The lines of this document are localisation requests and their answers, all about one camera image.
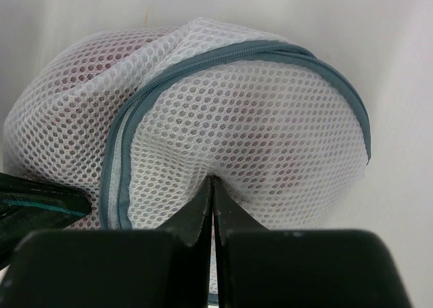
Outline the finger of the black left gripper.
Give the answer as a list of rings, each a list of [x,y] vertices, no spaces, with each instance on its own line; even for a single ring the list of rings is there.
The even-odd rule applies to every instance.
[[[1,174],[1,260],[29,233],[62,229],[89,215],[91,204],[81,190]]]

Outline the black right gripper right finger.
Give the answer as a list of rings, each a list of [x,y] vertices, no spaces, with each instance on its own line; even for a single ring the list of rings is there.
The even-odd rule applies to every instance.
[[[410,307],[390,251],[358,229],[269,230],[213,180],[220,307]]]

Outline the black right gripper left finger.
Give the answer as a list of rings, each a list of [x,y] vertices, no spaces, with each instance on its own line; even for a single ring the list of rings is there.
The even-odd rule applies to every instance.
[[[43,231],[17,247],[2,307],[206,307],[212,182],[156,229]]]

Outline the blue-trimmed mesh laundry bag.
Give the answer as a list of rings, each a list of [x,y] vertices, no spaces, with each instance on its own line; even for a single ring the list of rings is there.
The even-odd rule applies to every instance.
[[[71,46],[3,132],[6,171],[90,195],[79,229],[157,227],[207,175],[267,227],[316,225],[371,156],[365,108],[333,68],[208,19]]]

